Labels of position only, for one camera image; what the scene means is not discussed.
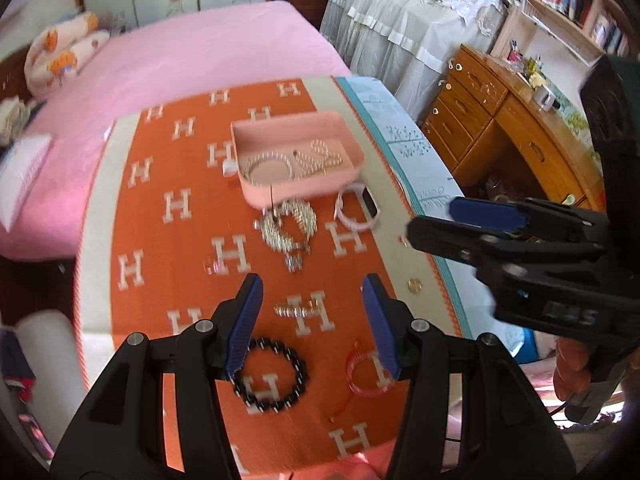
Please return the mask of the right hand orange glove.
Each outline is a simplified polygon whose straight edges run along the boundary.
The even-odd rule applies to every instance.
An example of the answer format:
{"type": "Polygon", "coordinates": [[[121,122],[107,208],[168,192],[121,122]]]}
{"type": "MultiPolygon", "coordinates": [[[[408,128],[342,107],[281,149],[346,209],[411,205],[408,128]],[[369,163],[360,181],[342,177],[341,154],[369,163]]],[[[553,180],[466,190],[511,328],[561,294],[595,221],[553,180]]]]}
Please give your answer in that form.
{"type": "Polygon", "coordinates": [[[639,418],[639,349],[616,363],[603,380],[597,378],[591,361],[592,352],[584,342],[558,340],[553,385],[556,397],[565,403],[565,417],[580,426],[592,424],[603,404],[621,388],[624,407],[620,422],[634,425],[639,418]]]}

